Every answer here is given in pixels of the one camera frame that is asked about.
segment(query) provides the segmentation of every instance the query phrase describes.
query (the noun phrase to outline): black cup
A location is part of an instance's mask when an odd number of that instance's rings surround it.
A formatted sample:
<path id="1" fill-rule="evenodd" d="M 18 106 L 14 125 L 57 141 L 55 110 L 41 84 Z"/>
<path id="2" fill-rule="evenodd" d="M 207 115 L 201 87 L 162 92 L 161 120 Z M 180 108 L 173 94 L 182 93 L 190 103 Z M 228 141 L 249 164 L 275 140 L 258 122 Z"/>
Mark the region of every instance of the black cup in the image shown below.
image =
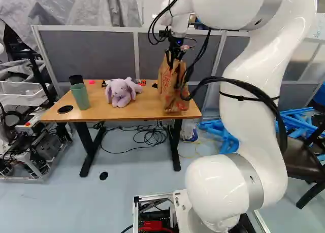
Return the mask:
<path id="1" fill-rule="evenodd" d="M 75 85 L 78 83 L 83 83 L 83 78 L 81 75 L 72 75 L 72 76 L 69 76 L 69 81 L 70 81 L 71 85 Z"/>

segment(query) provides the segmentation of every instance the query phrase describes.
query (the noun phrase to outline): purple stuffed bunny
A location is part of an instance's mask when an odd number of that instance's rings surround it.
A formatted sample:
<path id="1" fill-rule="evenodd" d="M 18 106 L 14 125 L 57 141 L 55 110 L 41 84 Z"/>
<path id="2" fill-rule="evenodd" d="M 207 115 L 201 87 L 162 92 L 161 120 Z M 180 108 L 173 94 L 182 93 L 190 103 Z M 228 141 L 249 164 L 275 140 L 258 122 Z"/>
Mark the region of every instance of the purple stuffed bunny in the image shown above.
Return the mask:
<path id="1" fill-rule="evenodd" d="M 123 108 L 131 99 L 136 100 L 136 93 L 142 92 L 142 86 L 135 84 L 131 77 L 109 80 L 105 90 L 107 102 L 113 107 Z"/>

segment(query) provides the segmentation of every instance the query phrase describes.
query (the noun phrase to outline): red object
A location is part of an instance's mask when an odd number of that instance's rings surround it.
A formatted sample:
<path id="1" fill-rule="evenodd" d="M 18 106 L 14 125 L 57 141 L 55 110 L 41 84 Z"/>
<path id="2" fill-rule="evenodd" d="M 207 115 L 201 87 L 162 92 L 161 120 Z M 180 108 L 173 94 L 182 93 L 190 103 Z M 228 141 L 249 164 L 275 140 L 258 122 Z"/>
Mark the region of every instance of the red object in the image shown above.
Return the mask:
<path id="1" fill-rule="evenodd" d="M 150 232 L 165 231 L 165 232 L 173 233 L 171 229 L 164 228 L 163 223 L 158 220 L 144 221 L 144 225 L 141 228 L 139 228 L 139 230 L 150 231 Z"/>
<path id="2" fill-rule="evenodd" d="M 146 79 L 142 79 L 140 85 L 141 86 L 147 85 L 147 80 Z"/>

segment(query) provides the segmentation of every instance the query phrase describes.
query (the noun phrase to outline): brown paper bag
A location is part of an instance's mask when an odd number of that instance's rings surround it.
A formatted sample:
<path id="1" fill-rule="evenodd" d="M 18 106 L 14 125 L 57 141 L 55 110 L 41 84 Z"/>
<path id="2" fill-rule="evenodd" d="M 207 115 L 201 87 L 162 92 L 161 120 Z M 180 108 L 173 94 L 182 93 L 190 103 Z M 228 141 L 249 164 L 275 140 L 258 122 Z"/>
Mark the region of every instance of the brown paper bag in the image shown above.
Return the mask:
<path id="1" fill-rule="evenodd" d="M 166 113 L 188 110 L 189 101 L 184 101 L 180 97 L 180 83 L 185 70 L 186 64 L 176 59 L 173 68 L 170 69 L 165 55 L 158 73 L 158 92 Z M 187 84 L 182 91 L 183 96 L 189 95 Z"/>

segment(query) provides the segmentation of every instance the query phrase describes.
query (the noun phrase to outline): black table leg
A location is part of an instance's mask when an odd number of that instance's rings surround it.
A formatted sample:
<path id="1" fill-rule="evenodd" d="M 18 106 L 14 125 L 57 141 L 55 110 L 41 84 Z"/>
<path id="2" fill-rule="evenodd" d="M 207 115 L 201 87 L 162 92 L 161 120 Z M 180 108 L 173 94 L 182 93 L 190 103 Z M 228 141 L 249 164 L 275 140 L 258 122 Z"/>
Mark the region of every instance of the black table leg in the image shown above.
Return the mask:
<path id="1" fill-rule="evenodd" d="M 178 142 L 179 142 L 179 137 L 182 129 L 182 122 L 183 120 L 175 120 L 174 127 L 169 126 L 168 129 L 174 171 L 181 170 L 181 163 L 179 161 L 179 155 L 178 155 Z"/>
<path id="2" fill-rule="evenodd" d="M 66 124 L 67 123 L 57 123 L 57 135 L 60 138 L 65 138 L 68 142 L 72 142 L 72 139 L 66 129 Z"/>
<path id="3" fill-rule="evenodd" d="M 89 133 L 89 129 L 87 127 L 86 122 L 78 122 L 74 123 L 76 126 L 76 130 L 78 132 L 78 135 L 80 137 L 80 140 L 82 142 L 83 147 L 85 148 L 87 152 L 86 159 L 82 165 L 81 171 L 80 171 L 80 177 L 87 177 L 89 174 L 89 170 L 91 167 L 91 164 L 95 158 L 97 149 L 102 141 L 103 135 L 105 133 L 105 127 L 101 127 L 98 131 L 96 138 L 94 141 L 92 141 L 92 138 Z"/>

